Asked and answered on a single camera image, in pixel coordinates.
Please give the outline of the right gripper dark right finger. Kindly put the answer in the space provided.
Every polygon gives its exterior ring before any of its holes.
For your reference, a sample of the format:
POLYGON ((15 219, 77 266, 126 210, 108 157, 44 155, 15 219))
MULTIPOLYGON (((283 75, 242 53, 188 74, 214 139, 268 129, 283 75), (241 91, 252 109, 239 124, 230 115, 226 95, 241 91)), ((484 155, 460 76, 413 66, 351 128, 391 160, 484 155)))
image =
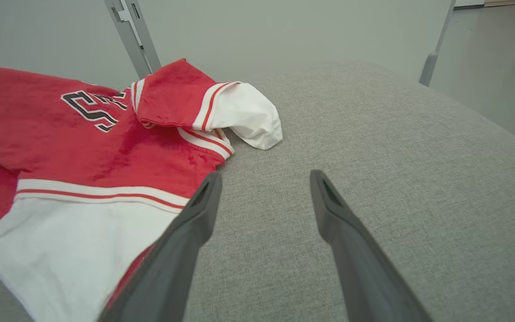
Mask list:
POLYGON ((332 249, 350 322, 430 322, 408 283, 321 170, 309 176, 317 230, 332 249))

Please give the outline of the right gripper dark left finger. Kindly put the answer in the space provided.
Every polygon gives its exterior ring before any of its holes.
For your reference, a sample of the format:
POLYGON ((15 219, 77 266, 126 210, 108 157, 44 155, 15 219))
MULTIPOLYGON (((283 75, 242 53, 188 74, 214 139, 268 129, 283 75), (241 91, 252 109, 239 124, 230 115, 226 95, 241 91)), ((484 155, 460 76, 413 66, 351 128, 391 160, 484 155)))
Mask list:
POLYGON ((221 174, 208 174, 99 321, 182 321, 199 250, 213 234, 221 192, 221 174))

